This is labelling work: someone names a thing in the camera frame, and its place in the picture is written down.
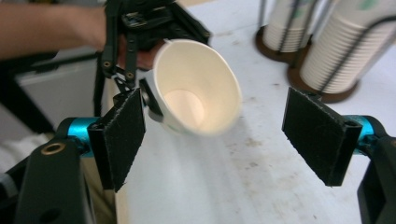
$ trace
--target white tabletop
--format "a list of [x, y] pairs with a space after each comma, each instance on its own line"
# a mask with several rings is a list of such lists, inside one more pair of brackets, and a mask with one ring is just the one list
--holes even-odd
[[[216, 138], [176, 136], [147, 116], [145, 139], [124, 186], [130, 223], [361, 222], [357, 188], [369, 160], [353, 156], [343, 186], [325, 187], [281, 131], [287, 66], [255, 48], [259, 5], [217, 0], [189, 7], [233, 69], [243, 111]], [[395, 58], [393, 46], [351, 97], [328, 106], [341, 115], [371, 115], [396, 136]]]

